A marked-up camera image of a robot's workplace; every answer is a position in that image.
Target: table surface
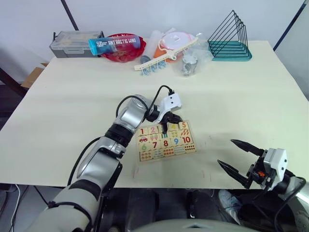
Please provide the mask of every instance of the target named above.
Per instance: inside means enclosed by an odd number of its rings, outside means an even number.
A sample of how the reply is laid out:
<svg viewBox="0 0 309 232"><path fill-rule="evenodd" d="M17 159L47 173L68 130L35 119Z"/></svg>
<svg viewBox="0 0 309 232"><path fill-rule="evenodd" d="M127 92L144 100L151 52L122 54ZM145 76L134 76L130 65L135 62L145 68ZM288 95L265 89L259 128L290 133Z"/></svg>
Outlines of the table surface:
<svg viewBox="0 0 309 232"><path fill-rule="evenodd" d="M0 183L66 186L81 150L104 135L120 100L137 93L152 99L163 84L180 95L177 114L189 120L198 152L138 165L133 137L116 187L242 189L217 160L245 175L257 157L230 139L286 149L288 169L309 179L309 103L268 42L249 48L248 62L210 62L190 77L177 65L141 76L133 71L138 60L52 59L0 131Z"/></svg>

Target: clear plastic container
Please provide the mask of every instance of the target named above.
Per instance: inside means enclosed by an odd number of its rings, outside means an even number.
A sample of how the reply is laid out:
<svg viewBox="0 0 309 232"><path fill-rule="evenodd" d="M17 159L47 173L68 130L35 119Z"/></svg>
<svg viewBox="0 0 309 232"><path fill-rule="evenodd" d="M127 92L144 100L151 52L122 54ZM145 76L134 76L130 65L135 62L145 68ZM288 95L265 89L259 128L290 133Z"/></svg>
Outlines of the clear plastic container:
<svg viewBox="0 0 309 232"><path fill-rule="evenodd" d="M61 31L50 44L50 48L58 58L94 57L88 40L100 37L104 37L102 31Z"/></svg>

